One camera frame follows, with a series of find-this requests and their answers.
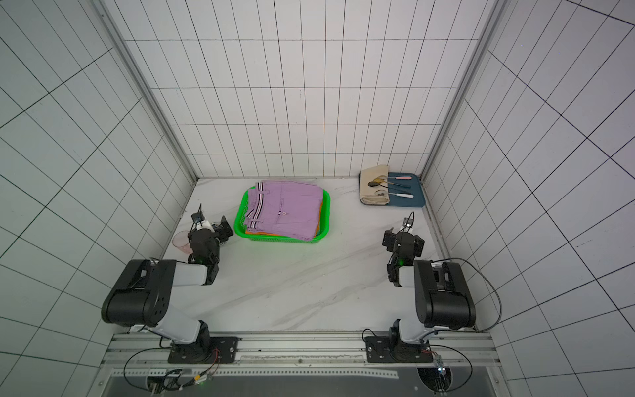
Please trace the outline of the purple pants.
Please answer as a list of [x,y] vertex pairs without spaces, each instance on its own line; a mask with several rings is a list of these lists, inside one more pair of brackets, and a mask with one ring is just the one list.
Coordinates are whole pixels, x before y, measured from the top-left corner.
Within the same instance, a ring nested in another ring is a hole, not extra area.
[[247,192],[242,223],[248,234],[308,242],[319,232],[323,198],[323,189],[317,185],[261,181]]

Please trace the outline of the orange pants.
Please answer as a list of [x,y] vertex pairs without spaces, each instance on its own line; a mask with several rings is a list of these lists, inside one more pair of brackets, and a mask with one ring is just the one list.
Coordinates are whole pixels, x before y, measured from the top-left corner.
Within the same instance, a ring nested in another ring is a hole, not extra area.
[[290,200],[272,205],[264,203],[258,219],[255,218],[256,210],[251,208],[250,204],[244,218],[247,235],[312,242],[323,238],[329,230],[330,203],[327,196],[319,207],[317,203]]

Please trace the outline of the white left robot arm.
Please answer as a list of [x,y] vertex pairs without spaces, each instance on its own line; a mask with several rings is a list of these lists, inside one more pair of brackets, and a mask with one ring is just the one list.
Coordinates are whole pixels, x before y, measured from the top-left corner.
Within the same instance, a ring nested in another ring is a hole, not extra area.
[[213,337],[208,324],[170,303],[175,287],[211,286],[220,263],[220,246],[234,235],[225,217],[210,223],[202,211],[192,215],[187,261],[131,260],[107,295],[102,319],[122,327],[141,325],[170,340],[171,364],[235,362],[237,337]]

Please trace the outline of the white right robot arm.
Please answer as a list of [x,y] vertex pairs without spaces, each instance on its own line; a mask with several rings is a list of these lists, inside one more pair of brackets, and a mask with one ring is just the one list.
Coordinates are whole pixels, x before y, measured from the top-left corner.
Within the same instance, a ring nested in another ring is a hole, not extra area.
[[385,231],[382,246],[391,254],[389,281],[414,290],[415,319],[397,319],[388,335],[363,337],[370,363],[439,362],[429,339],[441,331],[476,325],[476,307],[461,266],[454,261],[425,261],[424,240],[408,228]]

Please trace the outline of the green plastic basket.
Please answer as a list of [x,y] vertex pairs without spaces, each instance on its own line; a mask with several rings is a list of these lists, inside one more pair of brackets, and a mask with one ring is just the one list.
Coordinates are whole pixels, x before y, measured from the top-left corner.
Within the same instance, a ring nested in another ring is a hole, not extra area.
[[320,221],[319,228],[317,229],[317,233],[312,240],[304,241],[295,238],[289,238],[285,236],[278,235],[269,235],[269,234],[252,234],[246,231],[246,223],[245,218],[248,211],[248,193],[254,190],[256,187],[252,186],[247,190],[242,199],[241,204],[238,208],[238,212],[236,213],[236,218],[234,221],[233,230],[234,233],[241,238],[246,238],[252,241],[258,242],[268,242],[268,243],[307,243],[313,244],[318,243],[325,236],[328,235],[330,231],[330,214],[331,214],[331,195],[327,192],[327,190],[323,190],[323,199],[322,199],[322,207],[320,213]]

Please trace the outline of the pink plastic cup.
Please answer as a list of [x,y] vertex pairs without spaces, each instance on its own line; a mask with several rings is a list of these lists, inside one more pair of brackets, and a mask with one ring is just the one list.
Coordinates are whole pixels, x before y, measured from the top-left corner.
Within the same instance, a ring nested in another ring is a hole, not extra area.
[[172,239],[172,245],[183,252],[185,255],[191,255],[193,253],[190,247],[189,232],[180,231],[175,234]]

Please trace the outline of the dark teal tray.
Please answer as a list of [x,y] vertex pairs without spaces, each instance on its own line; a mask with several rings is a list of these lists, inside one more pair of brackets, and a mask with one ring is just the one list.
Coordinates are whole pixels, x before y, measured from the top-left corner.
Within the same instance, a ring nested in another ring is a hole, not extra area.
[[402,189],[402,188],[394,188],[390,185],[389,192],[391,193],[404,193],[404,194],[412,194],[414,198],[399,198],[393,195],[390,195],[390,203],[387,205],[388,207],[394,208],[423,208],[426,205],[426,199],[424,197],[423,188],[420,184],[419,178],[415,174],[409,173],[389,173],[388,176],[400,176],[400,175],[409,175],[412,176],[412,180],[388,180],[388,182],[409,185],[411,189]]

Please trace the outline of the dark metal spoon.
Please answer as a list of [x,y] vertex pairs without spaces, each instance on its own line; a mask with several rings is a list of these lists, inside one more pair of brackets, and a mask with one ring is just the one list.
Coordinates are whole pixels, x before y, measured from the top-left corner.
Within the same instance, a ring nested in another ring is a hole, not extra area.
[[402,189],[411,189],[411,186],[409,185],[402,185],[402,184],[396,184],[396,183],[392,183],[392,182],[387,182],[387,181],[383,181],[383,182],[376,182],[376,181],[372,181],[369,182],[367,184],[370,187],[385,187],[385,188],[390,188],[390,185],[392,185],[394,188],[402,188]]

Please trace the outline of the white handled spoon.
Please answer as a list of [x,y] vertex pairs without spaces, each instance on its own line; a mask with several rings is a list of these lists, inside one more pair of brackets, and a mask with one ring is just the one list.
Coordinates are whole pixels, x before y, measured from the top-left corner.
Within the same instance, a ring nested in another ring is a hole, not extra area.
[[388,190],[377,190],[375,192],[376,195],[380,196],[380,197],[387,197],[389,195],[393,195],[399,198],[404,198],[404,199],[414,199],[414,196],[412,194],[404,194],[404,193],[391,193]]

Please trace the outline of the pink handled spoon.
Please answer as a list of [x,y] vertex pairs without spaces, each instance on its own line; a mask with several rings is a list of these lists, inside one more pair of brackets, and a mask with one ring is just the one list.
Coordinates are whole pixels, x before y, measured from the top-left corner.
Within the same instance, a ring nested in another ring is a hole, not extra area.
[[412,176],[409,176],[409,175],[400,175],[400,176],[382,175],[379,178],[381,178],[382,180],[412,180]]

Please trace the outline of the aluminium mounting rail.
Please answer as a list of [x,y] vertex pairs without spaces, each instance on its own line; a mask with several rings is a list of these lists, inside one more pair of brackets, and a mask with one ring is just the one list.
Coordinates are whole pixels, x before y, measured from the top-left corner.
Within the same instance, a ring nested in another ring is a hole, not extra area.
[[377,332],[216,332],[218,352],[204,363],[170,363],[165,342],[149,333],[112,338],[99,367],[99,382],[125,377],[142,380],[178,370],[190,378],[205,369],[211,376],[353,375],[397,378],[405,368],[462,370],[500,367],[491,337],[479,333],[440,333],[429,353],[400,358]]

